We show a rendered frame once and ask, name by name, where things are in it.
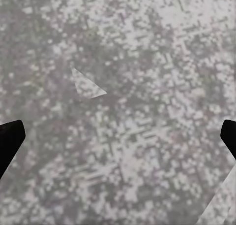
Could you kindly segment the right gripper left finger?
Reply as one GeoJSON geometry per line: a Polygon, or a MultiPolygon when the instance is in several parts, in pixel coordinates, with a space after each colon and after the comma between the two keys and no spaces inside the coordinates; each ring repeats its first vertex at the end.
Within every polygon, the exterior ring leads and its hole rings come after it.
{"type": "Polygon", "coordinates": [[[21,120],[0,125],[0,179],[26,138],[21,120]]]}

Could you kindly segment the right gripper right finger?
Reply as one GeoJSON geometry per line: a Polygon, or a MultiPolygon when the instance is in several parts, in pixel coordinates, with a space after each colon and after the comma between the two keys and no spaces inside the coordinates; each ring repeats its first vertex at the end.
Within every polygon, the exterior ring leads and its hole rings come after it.
{"type": "Polygon", "coordinates": [[[236,122],[224,120],[220,137],[236,159],[236,122]]]}

